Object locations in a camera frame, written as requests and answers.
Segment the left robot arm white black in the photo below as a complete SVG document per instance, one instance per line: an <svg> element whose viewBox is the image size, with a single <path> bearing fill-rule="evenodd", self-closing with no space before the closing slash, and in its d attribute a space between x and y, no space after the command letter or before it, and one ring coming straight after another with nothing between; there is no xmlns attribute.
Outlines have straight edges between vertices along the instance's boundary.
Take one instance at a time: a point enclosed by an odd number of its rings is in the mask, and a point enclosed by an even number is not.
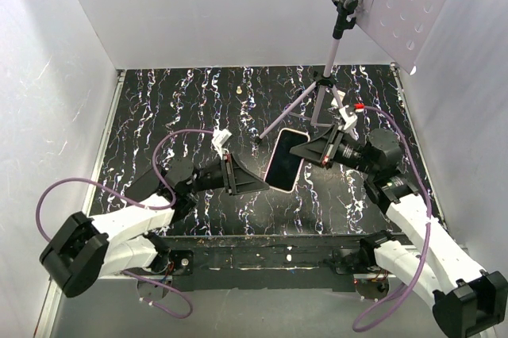
<svg viewBox="0 0 508 338"><path fill-rule="evenodd" d="M187 158L173 159L168 169L147 171L133 184L125 208L92 217L73 213L48 241L40 264L69 298L123 270L161 274L171 263L171 248L155 231L184 219L198 193L223 189L238 196L268 187L233 154L204 168Z"/></svg>

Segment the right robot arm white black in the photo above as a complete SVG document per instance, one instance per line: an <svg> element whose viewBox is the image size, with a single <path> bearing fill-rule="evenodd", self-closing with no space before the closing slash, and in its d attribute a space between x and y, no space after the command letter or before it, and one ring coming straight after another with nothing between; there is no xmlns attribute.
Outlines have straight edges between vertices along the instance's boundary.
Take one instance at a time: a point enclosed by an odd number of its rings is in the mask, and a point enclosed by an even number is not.
<svg viewBox="0 0 508 338"><path fill-rule="evenodd" d="M366 174L369 199L414 244L412 253L390 233L360 241L360 266L384 269L399 278L431 309L447 337L470 337L505 320L507 280L488 272L458 245L432 215L417 187L400 171L402 149L389 129L368 134L365 144L333 126L291 148L291 154L319 167L340 163Z"/></svg>

